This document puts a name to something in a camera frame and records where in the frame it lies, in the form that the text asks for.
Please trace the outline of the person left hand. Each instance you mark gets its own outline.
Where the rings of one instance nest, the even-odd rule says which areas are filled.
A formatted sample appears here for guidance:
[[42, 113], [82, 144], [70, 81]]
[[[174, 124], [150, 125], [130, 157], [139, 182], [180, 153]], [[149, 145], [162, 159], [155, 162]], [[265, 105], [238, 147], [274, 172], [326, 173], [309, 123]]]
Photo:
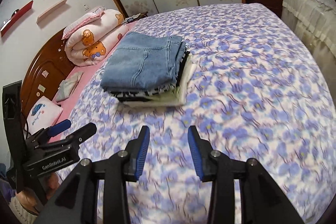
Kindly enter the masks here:
[[60, 186], [59, 176], [53, 172], [37, 179], [37, 188], [26, 187], [15, 194], [18, 202], [29, 213], [38, 215], [44, 206], [44, 201], [48, 201]]

